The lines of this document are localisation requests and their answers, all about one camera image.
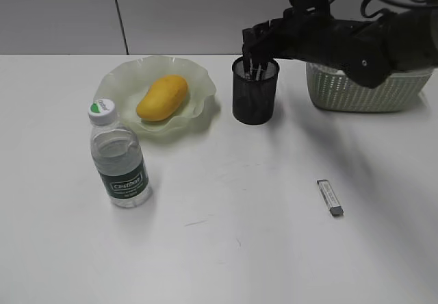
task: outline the white bottle cap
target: white bottle cap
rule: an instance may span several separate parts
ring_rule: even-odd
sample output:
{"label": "white bottle cap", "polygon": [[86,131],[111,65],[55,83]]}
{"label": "white bottle cap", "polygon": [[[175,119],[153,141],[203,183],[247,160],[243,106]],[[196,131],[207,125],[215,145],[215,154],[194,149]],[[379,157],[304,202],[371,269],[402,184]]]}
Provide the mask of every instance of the white bottle cap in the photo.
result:
{"label": "white bottle cap", "polygon": [[117,120],[116,105],[111,100],[99,99],[88,109],[88,116],[95,125],[109,125]]}

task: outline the white plastic basket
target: white plastic basket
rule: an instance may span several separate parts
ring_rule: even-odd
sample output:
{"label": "white plastic basket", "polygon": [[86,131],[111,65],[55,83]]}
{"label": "white plastic basket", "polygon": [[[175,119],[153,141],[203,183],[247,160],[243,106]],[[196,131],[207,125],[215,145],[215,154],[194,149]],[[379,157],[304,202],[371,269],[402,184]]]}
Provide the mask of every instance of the white plastic basket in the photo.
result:
{"label": "white plastic basket", "polygon": [[433,69],[395,73],[378,88],[359,86],[342,71],[307,63],[307,86],[316,107],[345,112],[395,112],[409,106]]}

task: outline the bottle label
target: bottle label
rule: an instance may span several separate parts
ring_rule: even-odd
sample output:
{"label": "bottle label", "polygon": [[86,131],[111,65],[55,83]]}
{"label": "bottle label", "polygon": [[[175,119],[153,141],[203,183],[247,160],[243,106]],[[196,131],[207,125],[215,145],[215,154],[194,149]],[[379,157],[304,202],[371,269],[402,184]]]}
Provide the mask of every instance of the bottle label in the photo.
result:
{"label": "bottle label", "polygon": [[136,169],[124,175],[108,176],[102,173],[99,174],[108,194],[117,199],[133,198],[142,193],[149,183],[144,160]]}

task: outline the plate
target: plate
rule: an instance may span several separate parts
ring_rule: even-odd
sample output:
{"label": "plate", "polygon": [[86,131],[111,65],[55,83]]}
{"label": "plate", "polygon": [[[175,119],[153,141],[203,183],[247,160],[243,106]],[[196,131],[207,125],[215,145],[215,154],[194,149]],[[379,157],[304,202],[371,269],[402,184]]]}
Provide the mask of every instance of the plate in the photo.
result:
{"label": "plate", "polygon": [[[137,104],[143,100],[151,85],[166,75],[180,75],[188,83],[188,95],[172,116],[159,122],[146,122],[136,114]],[[110,99],[117,107],[121,121],[137,134],[161,134],[182,128],[201,114],[207,97],[216,93],[208,72],[193,61],[154,55],[125,62],[102,79],[94,96]]]}

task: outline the pen holder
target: pen holder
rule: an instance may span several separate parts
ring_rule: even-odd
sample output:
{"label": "pen holder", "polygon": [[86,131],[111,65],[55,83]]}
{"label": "pen holder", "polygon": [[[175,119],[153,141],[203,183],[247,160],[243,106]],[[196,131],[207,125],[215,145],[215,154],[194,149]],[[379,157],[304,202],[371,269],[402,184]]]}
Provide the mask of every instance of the pen holder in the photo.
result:
{"label": "pen holder", "polygon": [[280,67],[274,60],[245,70],[243,58],[233,63],[233,115],[241,123],[261,125],[272,118]]}

